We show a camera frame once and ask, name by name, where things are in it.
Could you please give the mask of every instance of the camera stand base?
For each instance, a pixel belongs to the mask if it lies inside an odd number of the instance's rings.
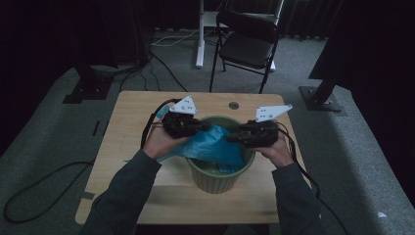
[[[301,92],[302,99],[310,111],[334,112],[338,116],[347,116],[345,108],[338,104],[336,97],[333,94],[330,95],[326,102],[320,104],[315,102],[313,99],[317,87],[300,86],[299,90]]]
[[[105,100],[113,83],[114,77],[99,77],[94,87],[88,87],[82,79],[78,81],[70,95],[64,99],[64,104],[80,104],[83,100]]]

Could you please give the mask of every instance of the power cord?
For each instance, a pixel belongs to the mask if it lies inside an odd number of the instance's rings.
[[[45,214],[46,212],[48,212],[52,207],[54,207],[61,199],[62,197],[66,194],[66,192],[68,191],[68,189],[70,188],[70,186],[72,186],[72,184],[76,181],[77,178],[79,178],[79,176],[91,165],[93,165],[95,162],[95,159],[90,161],[90,162],[75,162],[75,163],[71,163],[71,164],[66,164],[64,166],[59,167],[58,169],[55,169],[54,171],[50,172],[49,174],[45,175],[44,177],[42,177],[41,179],[39,179],[38,181],[32,183],[31,185],[28,185],[26,187],[24,187],[21,191],[15,193],[6,203],[6,205],[4,206],[3,209],[3,217],[11,222],[11,223],[25,223],[25,222],[29,222],[32,220],[35,220],[36,218],[39,218],[40,216],[42,216],[43,214]],[[44,211],[40,212],[39,214],[29,217],[29,218],[24,218],[24,219],[15,219],[12,218],[9,215],[9,206],[12,202],[14,202],[16,200],[16,198],[18,198],[19,196],[21,196],[24,192],[30,190],[31,188],[35,187],[36,185],[40,184],[41,182],[43,182],[45,179],[51,177],[53,174],[59,172],[60,170],[73,166],[73,165],[86,165],[77,175],[76,177],[70,182],[70,184],[67,186],[67,188],[64,189],[64,191],[55,199],[55,201],[49,205]]]
[[[150,132],[150,127],[154,124],[154,120],[156,118],[157,113],[168,103],[174,103],[176,104],[177,102],[179,102],[181,99],[169,99],[166,100],[164,102],[162,102],[157,108],[156,110],[150,115],[149,120],[147,121],[146,127],[144,127],[143,133],[141,135],[141,145],[140,148],[143,149],[144,145],[146,144],[146,140],[147,140],[147,136],[149,135]]]
[[[163,62],[158,56],[156,56],[156,54],[153,53],[152,50],[150,50],[150,53],[156,58],[158,59],[164,66],[165,68],[170,72],[170,74],[173,76],[174,80],[181,86],[181,88],[183,88],[184,91],[189,92],[183,85],[182,83],[180,83],[180,81],[177,79],[177,77],[174,75],[174,73],[171,71],[171,69],[165,64],[165,62]]]
[[[156,82],[157,82],[157,85],[158,85],[158,90],[159,91],[161,91],[160,90],[160,83],[159,83],[159,80],[157,79],[157,76],[153,73],[153,64],[152,64],[152,60],[153,60],[153,58],[154,58],[154,55],[151,53],[151,58],[150,58],[150,60],[149,60],[149,63],[148,63],[148,65],[150,65],[150,73],[155,77],[155,79],[156,79]],[[130,78],[131,77],[131,75],[132,74],[134,74],[135,72],[140,72],[140,75],[144,78],[144,89],[146,90],[146,91],[148,91],[148,89],[147,89],[147,77],[143,74],[143,70],[146,68],[146,66],[145,67],[143,67],[143,68],[141,68],[140,70],[133,70],[132,72],[130,72],[128,75],[126,75],[123,79],[122,79],[122,82],[121,82],[121,85],[119,86],[119,90],[118,90],[118,93],[120,93],[121,91],[122,91],[122,86],[123,86],[123,84],[125,83],[125,81],[128,79],[128,78]]]
[[[123,73],[132,73],[132,72],[136,72],[139,71],[141,68],[140,67],[131,67],[131,68],[126,68],[123,70],[98,70],[95,68],[92,68],[92,71],[94,72],[94,74],[99,75],[99,76],[117,76]]]
[[[337,216],[337,214],[333,211],[333,209],[326,202],[324,202],[320,198],[321,190],[320,190],[320,187],[318,186],[317,182],[299,164],[299,161],[297,159],[297,153],[296,153],[296,143],[294,142],[293,138],[290,136],[287,127],[281,122],[276,122],[276,123],[278,125],[284,127],[284,129],[278,128],[278,130],[281,131],[288,138],[288,140],[289,140],[289,152],[291,154],[291,157],[293,158],[293,161],[299,166],[302,175],[304,175],[314,185],[314,187],[316,189],[315,198],[332,214],[332,216],[336,219],[336,221],[338,222],[338,224],[340,225],[342,230],[345,232],[345,234],[348,235],[349,233],[348,233],[345,225],[342,223],[342,221]]]
[[[225,4],[224,9],[226,9],[227,8],[227,5],[228,5],[228,0],[221,1],[220,4],[219,4],[219,6],[214,11],[215,12],[218,12],[219,9],[223,6],[223,4]],[[208,36],[209,34],[211,34],[212,32],[214,32],[215,30],[216,30],[216,27],[214,27],[212,30],[210,30],[207,33],[205,33],[204,36]],[[157,40],[156,42],[153,42],[151,45],[152,46],[159,46],[159,47],[169,47],[169,46],[173,46],[173,45],[175,45],[175,44],[183,41],[186,38],[190,38],[193,34],[195,34],[198,31],[199,31],[199,29],[196,29],[193,32],[191,32],[189,35],[186,35],[186,36],[166,36],[166,37],[163,37],[163,38]],[[159,44],[160,42],[162,42],[162,41],[164,41],[166,39],[171,39],[171,38],[180,38],[180,39],[177,40],[177,41],[175,41],[175,42],[173,42],[173,43],[166,44],[166,45],[165,44]]]

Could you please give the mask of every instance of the gray carpet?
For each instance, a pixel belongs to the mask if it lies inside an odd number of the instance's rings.
[[[158,32],[157,37],[187,33]],[[341,87],[334,90],[345,109],[342,115],[308,111],[302,100],[299,86],[318,86],[320,83],[307,78],[324,45],[325,41],[314,39],[281,39],[275,56],[277,71],[270,75],[263,93],[280,94],[286,103],[294,106],[289,116],[307,170],[320,184],[322,198],[350,234],[414,234],[415,211],[350,93]],[[205,64],[198,70],[195,68],[196,46],[196,40],[184,40],[152,50],[188,91],[207,92],[214,47],[207,43]],[[259,90],[260,76],[233,68],[227,72],[220,71],[220,67],[217,69],[213,92],[257,93]],[[96,157],[124,78],[125,74],[115,78],[107,100],[83,101],[77,105],[62,104],[78,80],[76,72],[69,70],[55,82],[24,130],[0,159],[1,210],[15,192],[48,172],[61,165]],[[143,69],[142,75],[134,73],[122,85],[122,90],[145,89],[183,91],[155,58]],[[100,125],[94,131],[97,121]],[[83,167],[77,165],[62,170],[23,194],[11,204],[11,215],[20,219],[41,212]],[[90,171],[88,168],[54,207],[34,221],[13,224],[2,217],[0,234],[76,234],[80,225],[76,224],[74,216]],[[322,221],[328,234],[343,234],[340,225],[324,208]],[[272,234],[279,234],[277,224],[271,224],[270,230]],[[238,225],[232,226],[226,234],[252,234],[252,231]]]

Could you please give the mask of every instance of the green bucket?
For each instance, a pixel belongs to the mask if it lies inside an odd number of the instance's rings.
[[[211,116],[204,117],[201,120],[210,121],[213,124],[220,125],[229,129],[231,126],[241,124],[239,121],[225,116]],[[199,161],[196,159],[186,159],[187,163],[192,169],[192,177],[196,185],[203,191],[211,194],[220,194],[230,190],[239,175],[245,172],[253,163],[255,152],[240,145],[241,157],[244,161],[244,166],[234,173],[222,173],[217,164]]]

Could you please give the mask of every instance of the black cable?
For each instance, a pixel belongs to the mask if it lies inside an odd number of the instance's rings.
[[[52,171],[52,172],[50,172],[49,174],[47,174],[46,176],[44,176],[44,177],[42,177],[41,179],[39,179],[38,181],[36,181],[36,182],[34,182],[34,183],[32,183],[31,185],[28,185],[28,186],[26,186],[26,187],[24,187],[21,191],[19,191],[19,192],[17,192],[17,193],[15,193],[8,201],[7,201],[7,203],[6,203],[6,205],[4,206],[4,209],[3,209],[3,217],[7,220],[7,221],[9,221],[9,222],[11,222],[11,223],[25,223],[25,222],[29,222],[29,221],[32,221],[32,220],[35,220],[36,218],[38,218],[38,217],[40,217],[40,216],[42,216],[43,214],[45,214],[46,212],[48,212],[52,207],[54,207],[58,202],[59,202],[59,200],[61,200],[62,199],[62,197],[64,196],[64,194],[66,194],[66,192],[68,191],[68,189],[70,188],[70,186],[72,186],[72,184],[76,181],[76,179],[89,167],[89,166],[91,166],[91,165],[93,165],[94,164],[94,162],[95,162],[95,159],[93,160],[93,161],[91,161],[91,162],[75,162],[75,163],[71,163],[71,164],[66,164],[66,165],[64,165],[64,166],[61,166],[61,167],[59,167],[58,169],[55,169],[54,171]],[[31,188],[33,188],[34,186],[36,186],[36,185],[38,185],[38,184],[40,184],[41,182],[43,182],[45,179],[47,179],[47,178],[49,178],[50,176],[52,176],[53,174],[55,174],[56,172],[58,172],[58,171],[60,171],[60,170],[62,170],[62,169],[64,169],[64,168],[67,168],[67,167],[69,167],[69,166],[72,166],[72,165],[86,165],[77,175],[76,175],[76,177],[70,182],[70,184],[67,186],[67,188],[65,188],[64,189],[64,191],[55,199],[55,201],[51,204],[51,205],[49,205],[44,211],[42,211],[41,213],[39,213],[39,214],[37,214],[37,215],[35,215],[35,216],[33,216],[33,217],[30,217],[30,218],[25,218],[25,219],[14,219],[14,218],[11,218],[10,216],[9,216],[9,205],[18,197],[18,196],[20,196],[20,195],[22,195],[24,192],[26,192],[26,191],[28,191],[28,190],[30,190]]]
[[[209,30],[208,33],[206,33],[204,35],[204,38],[206,39],[207,37],[215,37],[216,34],[215,35],[211,35],[212,33],[216,32],[215,29],[216,29],[216,26],[213,29]],[[159,42],[160,40],[163,40],[163,41],[177,41],[177,38],[179,38],[179,37],[181,37],[181,36],[162,37],[162,38],[160,38],[160,37],[154,37],[154,38],[152,38],[152,43]],[[185,39],[181,39],[181,41],[199,41],[199,36],[182,36],[182,37],[186,37],[186,38]]]
[[[158,59],[164,66],[165,68],[170,72],[170,74],[173,76],[173,78],[176,80],[176,82],[183,88],[184,91],[189,92],[181,83],[180,81],[177,79],[177,77],[173,74],[173,72],[170,70],[170,68],[158,57],[156,56],[153,51],[150,51],[150,53],[156,58]]]
[[[140,71],[140,75],[144,78],[144,90],[148,91],[147,89],[147,77],[143,74],[143,71]]]
[[[123,73],[131,73],[133,71],[139,71],[140,68],[139,67],[131,67],[131,68],[126,68],[124,70],[115,70],[115,71],[110,71],[110,70],[98,70],[98,69],[93,69],[92,71],[94,71],[94,74],[97,75],[102,75],[102,76],[117,76]]]
[[[329,212],[332,214],[332,216],[336,219],[336,221],[338,222],[338,224],[340,225],[340,227],[343,229],[343,231],[345,232],[345,234],[348,235],[348,231],[345,227],[345,225],[342,223],[342,221],[340,220],[340,218],[337,216],[337,214],[334,212],[334,210],[327,204],[325,203],[321,198],[321,190],[320,190],[320,186],[317,184],[317,182],[304,170],[304,168],[302,168],[302,166],[300,165],[298,159],[297,159],[297,153],[296,153],[296,143],[294,142],[293,138],[290,136],[287,127],[280,123],[277,122],[277,124],[282,125],[285,130],[278,128],[279,131],[281,131],[289,140],[289,150],[290,150],[290,154],[293,158],[293,161],[299,166],[299,169],[302,173],[302,175],[304,175],[315,187],[316,189],[316,194],[315,194],[315,198],[320,201],[320,203],[327,209],[329,210]]]
[[[160,83],[159,83],[159,79],[157,78],[157,76],[153,73],[153,64],[152,64],[152,62],[150,62],[150,73],[153,75],[153,77],[155,78],[155,80],[156,80],[156,83],[157,83],[157,87],[158,87],[158,89],[159,89],[159,91],[161,91],[160,90]]]
[[[216,42],[211,41],[211,40],[205,40],[205,44],[210,45],[210,46],[216,46]]]
[[[149,117],[149,120],[147,121],[146,127],[144,127],[143,133],[141,135],[141,149],[144,148],[144,145],[146,144],[146,140],[147,140],[147,135],[150,132],[150,127],[153,125],[155,117],[157,115],[157,113],[159,112],[159,110],[162,109],[162,107],[164,107],[166,104],[168,103],[177,103],[179,101],[181,101],[182,99],[169,99],[167,101],[162,102],[161,105],[159,105],[157,107],[157,109],[155,110],[154,113],[152,113]]]
[[[134,74],[135,72],[138,72],[138,70],[135,70],[135,71],[132,71],[131,73],[129,73],[128,75],[126,75],[123,79],[122,79],[122,81],[121,81],[121,84],[119,85],[119,90],[118,90],[118,93],[120,93],[121,91],[122,91],[122,85],[124,84],[124,82],[132,75],[132,74]]]
[[[139,45],[139,40],[138,40],[138,35],[137,35],[137,26],[135,25],[135,19],[137,18],[137,16],[136,15],[134,15],[134,13],[133,13],[133,10],[132,10],[132,7],[131,7],[131,3],[130,3],[130,1],[127,1],[127,4],[128,4],[128,10],[129,10],[129,14],[130,14],[130,16],[131,16],[131,23],[132,23],[132,27],[133,27],[133,29],[134,29],[134,39],[135,39],[135,61],[136,61],[136,63],[138,63],[139,62],[139,60],[138,60],[138,55],[140,55],[140,49],[139,49],[139,47],[138,47],[138,45]]]

